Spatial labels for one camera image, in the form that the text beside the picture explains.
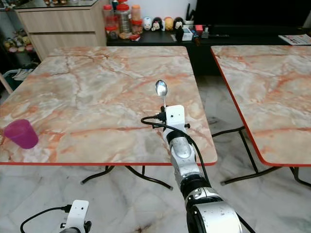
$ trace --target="red lid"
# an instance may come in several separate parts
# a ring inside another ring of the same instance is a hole
[[[128,11],[130,7],[127,4],[119,4],[117,5],[117,10],[118,11]]]
[[[140,20],[132,20],[133,25],[141,25],[142,24],[142,19]]]
[[[112,5],[104,5],[103,9],[104,10],[111,10],[112,9]]]
[[[106,31],[115,31],[115,30],[117,30],[118,29],[118,27],[117,26],[114,26],[114,27],[105,27],[105,30]]]

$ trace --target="metal spoon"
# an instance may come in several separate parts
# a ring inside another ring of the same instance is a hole
[[[166,104],[165,104],[165,96],[167,94],[166,83],[163,80],[158,80],[155,84],[155,91],[158,96],[163,98],[164,108],[166,108]]]

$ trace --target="plastic jar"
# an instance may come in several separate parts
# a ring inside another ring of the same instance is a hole
[[[106,27],[116,26],[112,5],[103,6],[103,17],[104,17],[104,23]]]
[[[129,33],[130,28],[130,7],[127,4],[121,3],[117,5],[117,15],[119,19],[120,33]]]
[[[119,38],[119,28],[114,27],[105,27],[107,39],[108,40],[117,40]]]
[[[132,6],[132,20],[134,21],[140,20],[140,6],[139,5]]]
[[[132,33],[142,34],[142,19],[132,20]]]

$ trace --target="marble floor tile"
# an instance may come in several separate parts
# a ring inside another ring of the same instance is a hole
[[[212,133],[242,125],[221,77],[197,79]],[[259,169],[251,143],[246,139]],[[311,189],[294,181],[288,168],[225,186],[220,182],[253,173],[238,133],[214,138],[218,163],[207,167],[213,187],[257,233],[311,233]],[[184,200],[171,166],[148,166],[146,175],[173,186],[170,191],[138,178],[124,167],[80,185],[101,172],[99,166],[0,166],[0,233],[17,233],[26,218],[50,207],[89,201],[91,233],[186,233]],[[311,168],[301,168],[311,182]],[[28,233],[59,233],[61,211],[46,213],[25,225]]]

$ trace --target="red table edge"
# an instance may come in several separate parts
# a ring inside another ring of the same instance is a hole
[[[216,164],[204,163],[205,166]],[[0,165],[24,165],[24,166],[172,166],[171,163],[23,163],[23,162],[0,162]]]
[[[237,108],[237,110],[238,110],[238,112],[239,112],[239,115],[240,115],[240,117],[241,117],[241,119],[242,119],[242,122],[243,122],[243,124],[244,124],[244,126],[245,126],[246,132],[247,132],[247,134],[248,134],[248,136],[249,136],[249,138],[250,138],[250,140],[251,140],[251,142],[252,142],[252,144],[253,144],[253,147],[254,147],[254,149],[255,149],[255,151],[256,151],[256,154],[257,154],[259,160],[260,160],[263,164],[268,165],[268,166],[293,166],[293,167],[295,167],[295,166],[311,166],[311,164],[274,164],[274,163],[269,163],[269,162],[267,162],[267,161],[264,160],[264,158],[262,157],[262,155],[261,155],[261,153],[260,153],[259,148],[257,147],[257,145],[256,145],[256,143],[255,143],[255,140],[254,140],[254,138],[253,138],[253,136],[252,136],[252,133],[251,133],[251,131],[249,130],[249,128],[248,128],[248,126],[247,126],[247,123],[246,123],[246,121],[245,121],[245,119],[244,119],[244,117],[243,117],[243,115],[242,115],[242,112],[241,112],[241,110],[240,110],[240,108],[239,108],[239,106],[238,106],[238,103],[237,103],[237,101],[236,101],[236,99],[235,99],[235,97],[234,97],[234,95],[233,95],[233,93],[232,93],[232,91],[231,91],[231,88],[230,88],[230,86],[229,86],[227,80],[225,79],[225,75],[224,75],[224,73],[223,73],[223,71],[222,71],[222,69],[221,69],[221,67],[220,67],[220,65],[219,65],[219,63],[218,63],[218,60],[217,60],[217,58],[216,58],[216,55],[214,54],[214,51],[213,51],[212,47],[213,47],[213,46],[210,47],[211,53],[212,53],[212,55],[213,55],[213,57],[214,57],[214,60],[215,60],[215,62],[216,62],[216,64],[217,64],[217,66],[218,66],[218,69],[219,69],[219,71],[220,71],[220,74],[221,74],[223,80],[225,81],[225,84],[226,84],[227,89],[228,89],[228,91],[229,91],[229,93],[230,93],[230,96],[231,96],[231,98],[232,98],[232,100],[233,100],[233,102],[234,102],[234,105],[235,105],[235,107]]]

